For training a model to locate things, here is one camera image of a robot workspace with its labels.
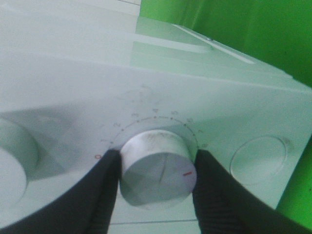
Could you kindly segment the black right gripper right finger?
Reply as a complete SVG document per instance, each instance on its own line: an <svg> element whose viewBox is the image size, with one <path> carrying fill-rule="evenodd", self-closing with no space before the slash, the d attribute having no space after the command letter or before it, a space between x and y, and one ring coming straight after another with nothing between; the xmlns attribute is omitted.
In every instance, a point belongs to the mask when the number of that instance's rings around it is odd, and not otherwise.
<svg viewBox="0 0 312 234"><path fill-rule="evenodd" d="M209 151L197 151L195 168L192 195L202 234L311 233L246 190Z"/></svg>

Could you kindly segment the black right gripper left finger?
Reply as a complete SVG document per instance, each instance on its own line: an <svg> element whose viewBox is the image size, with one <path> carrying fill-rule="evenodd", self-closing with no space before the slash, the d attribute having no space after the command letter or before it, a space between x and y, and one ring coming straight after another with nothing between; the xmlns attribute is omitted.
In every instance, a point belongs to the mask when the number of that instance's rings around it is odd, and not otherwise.
<svg viewBox="0 0 312 234"><path fill-rule="evenodd" d="M108 150L74 187L58 199L0 230L2 234L106 234L112 217L121 156Z"/></svg>

